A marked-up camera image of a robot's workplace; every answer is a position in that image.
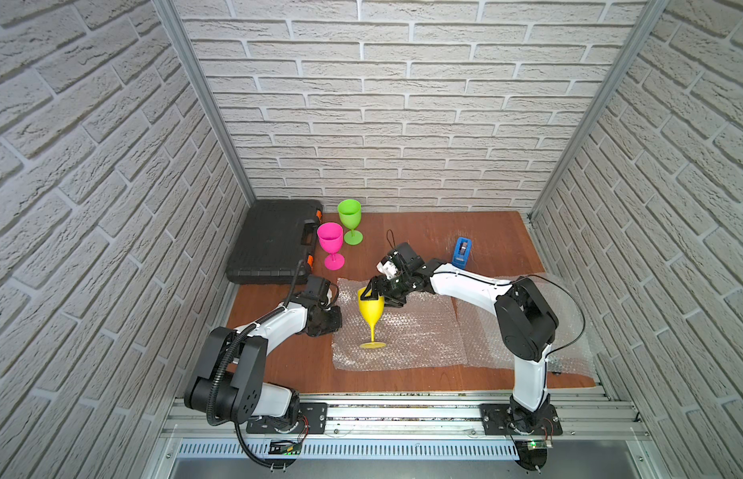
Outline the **yellow plastic wine glass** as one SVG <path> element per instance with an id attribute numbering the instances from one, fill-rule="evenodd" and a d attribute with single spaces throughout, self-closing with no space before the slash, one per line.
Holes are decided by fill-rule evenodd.
<path id="1" fill-rule="evenodd" d="M 370 329 L 370 338 L 371 340 L 368 342 L 365 342 L 361 345 L 361 348 L 363 349 L 379 349 L 384 348 L 387 345 L 384 342 L 377 341 L 377 338 L 375 337 L 375 328 L 377 327 L 377 323 L 383 316 L 383 311 L 385 310 L 385 299 L 381 296 L 379 296 L 379 299 L 377 301 L 359 301 L 359 293 L 361 290 L 358 290 L 358 306 L 360 314 L 365 321 L 365 323 L 368 325 Z"/>

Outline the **blue tape dispenser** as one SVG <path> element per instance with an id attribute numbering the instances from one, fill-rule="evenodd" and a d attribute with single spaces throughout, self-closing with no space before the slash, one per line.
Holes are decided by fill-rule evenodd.
<path id="1" fill-rule="evenodd" d="M 458 269 L 466 269 L 472 249 L 472 241 L 459 237 L 455 243 L 451 264 Z"/>

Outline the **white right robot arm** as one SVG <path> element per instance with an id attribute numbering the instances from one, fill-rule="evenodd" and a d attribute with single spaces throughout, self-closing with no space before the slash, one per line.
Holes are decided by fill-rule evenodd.
<path id="1" fill-rule="evenodd" d="M 377 265 L 379 275 L 359 293 L 359 303 L 402 307 L 411 293 L 431 293 L 470 303 L 494 315 L 505 347 L 514 356 L 510 407 L 515 416 L 549 405 L 547 362 L 559 319 L 528 277 L 500 281 L 432 259 L 416 267 Z"/>

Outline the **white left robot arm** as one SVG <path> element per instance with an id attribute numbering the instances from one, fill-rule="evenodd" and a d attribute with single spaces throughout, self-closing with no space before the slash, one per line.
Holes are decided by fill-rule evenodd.
<path id="1" fill-rule="evenodd" d="M 342 325 L 340 307 L 299 293 L 245 327 L 217 327 L 203 344 L 184 405 L 212 426 L 268 418 L 278 429 L 295 427 L 299 392 L 265 381 L 268 355 L 294 335 L 329 335 Z"/>

